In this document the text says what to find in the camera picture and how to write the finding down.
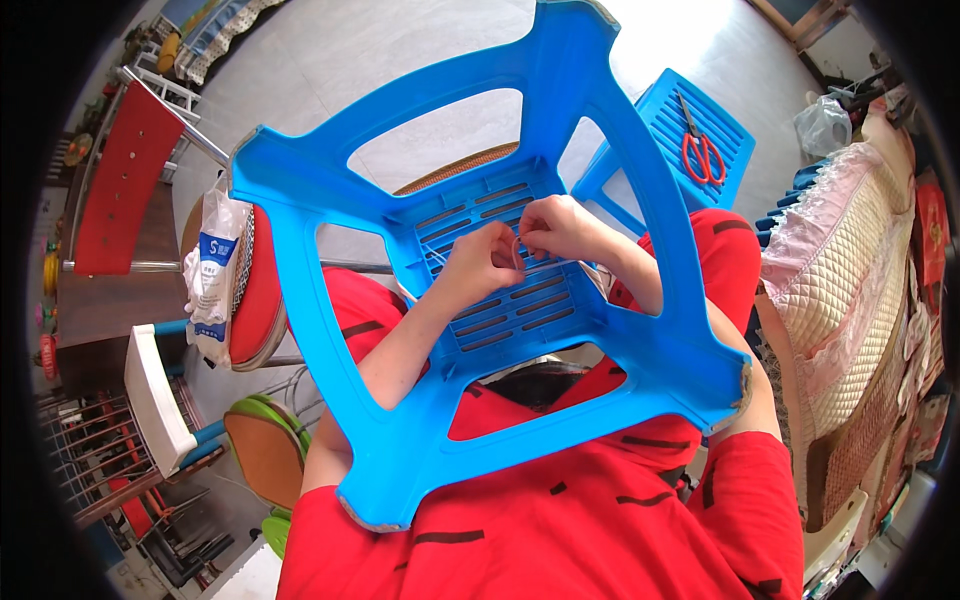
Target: hand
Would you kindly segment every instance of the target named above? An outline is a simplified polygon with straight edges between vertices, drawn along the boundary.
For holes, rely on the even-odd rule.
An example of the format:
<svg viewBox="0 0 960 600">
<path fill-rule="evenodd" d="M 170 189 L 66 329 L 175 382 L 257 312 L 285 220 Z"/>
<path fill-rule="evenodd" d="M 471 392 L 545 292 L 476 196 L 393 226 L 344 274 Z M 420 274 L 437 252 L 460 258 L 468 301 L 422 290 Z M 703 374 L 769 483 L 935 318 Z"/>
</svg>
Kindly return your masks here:
<svg viewBox="0 0 960 600">
<path fill-rule="evenodd" d="M 522 282 L 523 260 L 514 250 L 515 240 L 514 232 L 499 221 L 458 237 L 444 269 L 427 290 L 429 301 L 452 318 L 495 290 Z"/>
<path fill-rule="evenodd" d="M 537 260 L 549 253 L 607 265 L 614 247 L 624 240 L 629 242 L 566 195 L 534 200 L 520 217 L 520 241 Z"/>
</svg>

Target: gray floor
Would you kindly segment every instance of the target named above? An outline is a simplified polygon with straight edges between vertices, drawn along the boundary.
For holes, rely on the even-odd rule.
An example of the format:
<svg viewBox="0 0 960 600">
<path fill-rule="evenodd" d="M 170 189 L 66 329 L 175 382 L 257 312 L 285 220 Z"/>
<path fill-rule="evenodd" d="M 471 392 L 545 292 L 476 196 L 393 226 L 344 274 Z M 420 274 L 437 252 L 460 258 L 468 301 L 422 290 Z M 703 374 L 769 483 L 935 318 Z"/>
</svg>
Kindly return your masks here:
<svg viewBox="0 0 960 600">
<path fill-rule="evenodd" d="M 614 75 L 632 99 L 671 67 L 700 86 L 755 138 L 756 150 L 733 209 L 762 216 L 803 164 L 791 119 L 817 89 L 789 44 L 745 0 L 605 0 L 621 25 L 613 46 Z M 201 131 L 225 150 L 265 123 L 281 132 L 312 130 L 329 115 L 411 70 L 437 60 L 516 40 L 533 22 L 534 0 L 290 0 L 231 53 L 202 90 Z M 517 139 L 519 94 L 487 92 L 442 108 L 361 147 L 350 167 L 393 191 L 453 160 Z M 602 141 L 582 122 L 561 161 L 571 186 Z M 217 173 L 196 149 L 174 177 L 179 228 Z M 328 257 L 385 260 L 382 244 L 344 229 L 318 232 Z M 283 353 L 296 352 L 293 341 Z M 187 380 L 209 420 L 230 404 L 290 376 L 291 369 L 211 371 L 191 354 Z M 304 378 L 297 402 L 317 397 Z M 242 481 L 233 461 L 205 475 L 238 541 L 257 526 L 266 508 L 215 475 Z M 245 543 L 225 555 L 229 560 Z"/>
</svg>

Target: quilted bedspread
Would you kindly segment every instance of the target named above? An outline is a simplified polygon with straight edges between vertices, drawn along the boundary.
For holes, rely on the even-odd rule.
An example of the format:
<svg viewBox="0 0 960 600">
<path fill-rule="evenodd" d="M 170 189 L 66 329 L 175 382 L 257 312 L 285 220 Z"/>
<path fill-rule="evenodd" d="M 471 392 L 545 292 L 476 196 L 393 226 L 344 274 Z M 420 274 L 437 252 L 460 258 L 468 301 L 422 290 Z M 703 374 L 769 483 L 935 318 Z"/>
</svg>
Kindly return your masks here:
<svg viewBox="0 0 960 600">
<path fill-rule="evenodd" d="M 850 496 L 898 412 L 913 198 L 912 177 L 853 144 L 785 212 L 763 253 L 756 309 L 780 362 L 807 531 Z"/>
</svg>

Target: plastic bag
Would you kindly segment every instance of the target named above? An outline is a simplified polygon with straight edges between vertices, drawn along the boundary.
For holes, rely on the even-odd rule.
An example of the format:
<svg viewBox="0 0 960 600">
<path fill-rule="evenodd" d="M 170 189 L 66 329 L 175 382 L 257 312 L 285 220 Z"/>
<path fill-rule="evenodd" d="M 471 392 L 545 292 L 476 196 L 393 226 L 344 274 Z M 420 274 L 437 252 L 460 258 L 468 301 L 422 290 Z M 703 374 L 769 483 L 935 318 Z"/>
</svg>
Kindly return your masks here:
<svg viewBox="0 0 960 600">
<path fill-rule="evenodd" d="M 230 317 L 237 242 L 252 206 L 227 197 L 220 178 L 204 193 L 204 216 L 197 246 L 183 259 L 190 323 L 186 341 L 221 367 L 230 367 Z"/>
<path fill-rule="evenodd" d="M 828 156 L 849 146 L 853 135 L 850 116 L 829 96 L 817 98 L 816 103 L 793 117 L 793 126 L 804 152 L 814 156 Z"/>
</svg>

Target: small blue stool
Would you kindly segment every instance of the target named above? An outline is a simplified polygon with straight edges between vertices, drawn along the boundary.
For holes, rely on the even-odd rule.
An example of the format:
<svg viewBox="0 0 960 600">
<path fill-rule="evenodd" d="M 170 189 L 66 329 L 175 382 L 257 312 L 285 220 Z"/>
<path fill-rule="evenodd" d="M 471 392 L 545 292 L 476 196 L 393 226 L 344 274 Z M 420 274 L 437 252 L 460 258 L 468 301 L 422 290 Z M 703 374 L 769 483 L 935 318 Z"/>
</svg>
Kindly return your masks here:
<svg viewBox="0 0 960 600">
<path fill-rule="evenodd" d="M 684 168 L 681 148 L 687 127 L 678 91 L 684 95 L 697 128 L 709 136 L 723 157 L 727 178 L 722 185 L 698 183 Z M 657 141 L 657 146 L 670 167 L 670 173 L 680 186 L 687 211 L 693 212 L 701 208 L 730 210 L 736 198 L 736 190 L 743 180 L 743 173 L 747 170 L 747 163 L 754 153 L 754 137 L 700 88 L 672 69 L 665 69 L 660 74 L 654 84 L 636 101 L 635 107 L 640 120 Z M 608 142 L 603 142 L 590 159 L 584 175 L 573 185 L 571 194 L 581 202 L 612 202 L 603 186 L 619 168 L 617 153 L 611 150 Z"/>
<path fill-rule="evenodd" d="M 748 357 L 720 344 L 680 190 L 653 134 L 613 78 L 619 24 L 592 0 L 539 0 L 524 38 L 424 67 L 383 85 L 299 137 L 259 126 L 230 162 L 230 195 L 259 204 L 274 228 L 290 324 L 317 387 L 353 449 L 337 494 L 372 531 L 407 529 L 440 486 L 511 467 L 665 414 L 706 434 L 750 398 Z M 362 144 L 430 110 L 491 89 L 523 94 L 511 154 L 404 196 L 347 168 Z M 430 369 L 393 411 L 367 391 L 337 325 L 317 256 L 323 223 L 381 235 L 400 283 L 419 297 L 453 241 L 491 220 L 516 230 L 523 207 L 563 194 L 557 163 L 581 116 L 624 157 L 657 247 L 663 311 L 607 303 L 576 263 L 528 276 L 458 315 Z M 627 228 L 644 225 L 598 199 Z M 528 267 L 548 264 L 528 256 Z M 447 435 L 466 386 L 550 351 L 593 342 L 627 374 L 618 389 L 577 406 L 460 442 Z"/>
</svg>

